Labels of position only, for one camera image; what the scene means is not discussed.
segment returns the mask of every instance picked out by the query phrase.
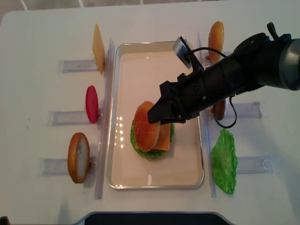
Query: metal tray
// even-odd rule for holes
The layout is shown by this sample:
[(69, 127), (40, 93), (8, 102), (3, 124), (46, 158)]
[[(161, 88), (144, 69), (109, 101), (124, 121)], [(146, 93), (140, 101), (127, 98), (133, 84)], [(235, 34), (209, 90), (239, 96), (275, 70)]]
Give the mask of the metal tray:
[(116, 189), (197, 187), (204, 178), (199, 118), (175, 124), (170, 151), (158, 159), (139, 156), (130, 142), (139, 104), (155, 103), (159, 85), (189, 70), (175, 55), (175, 42), (121, 45), (116, 52), (106, 178)]

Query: black cable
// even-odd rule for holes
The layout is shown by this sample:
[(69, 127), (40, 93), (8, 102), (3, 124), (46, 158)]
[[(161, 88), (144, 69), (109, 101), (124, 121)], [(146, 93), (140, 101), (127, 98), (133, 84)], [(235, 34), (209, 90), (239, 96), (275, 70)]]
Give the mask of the black cable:
[(219, 123), (219, 121), (218, 121), (217, 118), (216, 118), (216, 110), (215, 110), (215, 109), (216, 109), (216, 104), (214, 104), (214, 116), (215, 116), (215, 120), (216, 120), (217, 124), (218, 124), (220, 127), (222, 127), (222, 128), (232, 128), (232, 127), (235, 125), (235, 123), (236, 123), (237, 114), (236, 114), (235, 108), (233, 107), (233, 102), (231, 101), (231, 99), (232, 99), (233, 97), (234, 97), (234, 95), (231, 95), (231, 96), (229, 97), (229, 102), (230, 102), (230, 104), (231, 104), (231, 106), (232, 106), (232, 108), (233, 108), (234, 114), (235, 114), (235, 120), (234, 120), (234, 122), (233, 122), (232, 125), (224, 126), (224, 125), (222, 125), (222, 124)]
[(224, 54), (221, 53), (220, 51), (218, 51), (218, 50), (216, 50), (216, 49), (214, 49), (214, 48), (208, 48), (208, 47), (196, 48), (196, 49), (194, 49), (194, 50), (189, 51), (189, 52), (186, 53), (184, 56), (187, 56), (187, 55), (189, 55), (189, 54), (191, 54), (191, 53), (195, 53), (195, 52), (201, 51), (201, 50), (209, 50), (209, 51), (213, 51), (213, 52), (218, 53), (219, 55), (222, 55), (224, 58), (227, 57), (226, 55), (224, 55)]

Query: top bun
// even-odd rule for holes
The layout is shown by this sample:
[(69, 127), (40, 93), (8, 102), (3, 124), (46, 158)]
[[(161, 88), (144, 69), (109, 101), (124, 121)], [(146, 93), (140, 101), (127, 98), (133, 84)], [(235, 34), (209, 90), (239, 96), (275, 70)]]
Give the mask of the top bun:
[(135, 112), (133, 131), (137, 146), (143, 151), (150, 151), (158, 140), (160, 122), (149, 123), (148, 111), (154, 106), (146, 101), (139, 105)]
[[(223, 53), (223, 45), (224, 45), (224, 26), (222, 22), (218, 21), (215, 22), (210, 29), (210, 35), (208, 37), (208, 47), (214, 48)], [(216, 52), (209, 51), (209, 57), (211, 63), (215, 64), (221, 60), (222, 56)]]

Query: cheese slice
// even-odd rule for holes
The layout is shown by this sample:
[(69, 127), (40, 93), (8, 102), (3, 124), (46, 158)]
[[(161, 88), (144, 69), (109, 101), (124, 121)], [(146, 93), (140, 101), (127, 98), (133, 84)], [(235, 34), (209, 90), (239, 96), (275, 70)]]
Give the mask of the cheese slice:
[(171, 132), (170, 123), (160, 125), (158, 139), (152, 149), (168, 151), (170, 149), (170, 132)]
[(93, 39), (93, 46), (92, 46), (96, 62), (99, 67), (99, 71), (103, 74), (103, 67), (104, 67), (104, 59), (105, 59), (105, 49), (103, 40), (100, 34), (100, 29), (98, 24), (96, 23), (95, 30), (94, 30), (94, 39)]

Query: red tomato slice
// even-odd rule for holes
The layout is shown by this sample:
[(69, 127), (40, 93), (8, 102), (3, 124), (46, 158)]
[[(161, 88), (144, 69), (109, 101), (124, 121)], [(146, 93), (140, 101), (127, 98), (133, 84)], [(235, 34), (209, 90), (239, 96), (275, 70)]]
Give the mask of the red tomato slice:
[(99, 105), (98, 105), (98, 95), (93, 85), (89, 86), (88, 89), (86, 90), (85, 108), (86, 108), (86, 113), (88, 115), (89, 121), (91, 123), (96, 123), (99, 119), (99, 114), (98, 114)]

